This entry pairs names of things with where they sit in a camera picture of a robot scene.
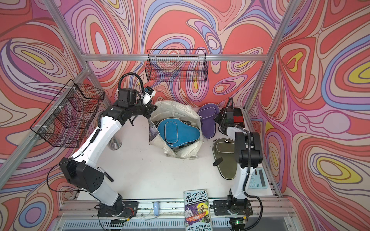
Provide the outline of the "purple paddle case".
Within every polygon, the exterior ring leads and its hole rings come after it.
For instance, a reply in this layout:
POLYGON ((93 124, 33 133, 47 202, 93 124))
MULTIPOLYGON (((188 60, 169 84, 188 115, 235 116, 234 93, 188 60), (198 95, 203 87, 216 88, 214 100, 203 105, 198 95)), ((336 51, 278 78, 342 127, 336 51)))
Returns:
POLYGON ((208 103, 198 110, 198 115, 201 117, 201 131, 207 139, 212 138, 216 134, 216 122, 214 119, 219 114, 218 105, 208 103))

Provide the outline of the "cream canvas tote bag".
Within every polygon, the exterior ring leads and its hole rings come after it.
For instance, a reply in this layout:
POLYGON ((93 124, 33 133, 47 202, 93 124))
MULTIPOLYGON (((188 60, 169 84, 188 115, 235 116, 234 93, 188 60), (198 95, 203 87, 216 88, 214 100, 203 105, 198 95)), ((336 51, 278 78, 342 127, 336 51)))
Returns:
POLYGON ((163 150, 167 157, 197 159, 203 144, 201 116, 189 105, 158 101, 148 119, 149 144, 163 150))

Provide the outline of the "green paddle case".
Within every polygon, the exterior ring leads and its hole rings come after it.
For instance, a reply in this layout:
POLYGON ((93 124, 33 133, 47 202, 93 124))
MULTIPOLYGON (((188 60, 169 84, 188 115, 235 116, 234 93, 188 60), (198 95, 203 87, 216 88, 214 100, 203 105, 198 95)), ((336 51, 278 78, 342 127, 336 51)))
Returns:
POLYGON ((214 163, 219 173, 225 180, 232 180, 236 177, 237 162, 234 158, 235 141, 229 138, 214 140, 212 147, 214 163))

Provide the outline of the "red black ping pong case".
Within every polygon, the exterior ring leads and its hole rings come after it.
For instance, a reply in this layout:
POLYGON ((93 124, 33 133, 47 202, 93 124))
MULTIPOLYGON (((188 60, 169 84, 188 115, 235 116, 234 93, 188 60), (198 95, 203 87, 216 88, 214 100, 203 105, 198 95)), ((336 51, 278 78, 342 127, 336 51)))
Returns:
POLYGON ((234 125, 245 128, 244 116, 240 108, 233 108, 233 121, 234 125))

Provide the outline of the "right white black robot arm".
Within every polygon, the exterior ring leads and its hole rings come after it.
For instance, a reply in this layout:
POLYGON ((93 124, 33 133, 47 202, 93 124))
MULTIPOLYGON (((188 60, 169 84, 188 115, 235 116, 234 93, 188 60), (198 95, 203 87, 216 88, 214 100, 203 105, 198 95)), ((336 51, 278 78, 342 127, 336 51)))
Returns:
POLYGON ((262 200, 256 195, 247 193, 254 170, 263 161, 261 141, 258 133, 247 131, 237 125, 234 119, 234 101, 229 98, 224 110, 214 119, 219 124, 218 130, 227 136, 234 135, 234 159, 237 164, 237 182, 229 190, 226 200, 215 200, 212 208, 217 216, 243 214, 249 217, 253 214, 250 198, 256 199, 263 214, 262 200))

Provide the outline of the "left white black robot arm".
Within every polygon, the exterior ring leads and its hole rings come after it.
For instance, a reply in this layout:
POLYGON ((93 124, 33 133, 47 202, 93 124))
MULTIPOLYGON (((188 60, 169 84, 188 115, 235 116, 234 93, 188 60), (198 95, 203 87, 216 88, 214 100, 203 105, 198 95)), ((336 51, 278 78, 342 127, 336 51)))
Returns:
POLYGON ((99 205, 114 217, 124 211, 122 196, 105 182, 104 173, 97 168, 97 161, 126 122, 133 123, 141 115, 150 118, 157 109, 152 104, 156 92, 151 87, 144 87, 136 73, 129 72, 119 78, 118 93, 118 100, 99 114, 93 134, 77 152, 58 164, 68 183, 99 200, 99 205))

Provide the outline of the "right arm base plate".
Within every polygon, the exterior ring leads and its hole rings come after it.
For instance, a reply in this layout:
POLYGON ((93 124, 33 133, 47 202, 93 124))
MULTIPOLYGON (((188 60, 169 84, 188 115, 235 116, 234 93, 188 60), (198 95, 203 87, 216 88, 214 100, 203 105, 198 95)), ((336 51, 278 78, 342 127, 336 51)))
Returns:
POLYGON ((215 200, 211 205, 216 216, 246 216, 253 214, 250 201, 237 199, 236 202, 227 202, 226 200, 215 200))

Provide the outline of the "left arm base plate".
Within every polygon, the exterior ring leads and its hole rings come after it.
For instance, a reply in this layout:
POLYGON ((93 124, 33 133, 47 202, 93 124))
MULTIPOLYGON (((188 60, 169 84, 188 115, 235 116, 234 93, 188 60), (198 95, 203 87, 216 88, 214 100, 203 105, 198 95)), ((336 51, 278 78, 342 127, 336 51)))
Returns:
POLYGON ((111 207, 100 203, 97 216, 99 218, 132 218, 137 215, 138 205, 138 201, 123 201, 121 205, 111 207))

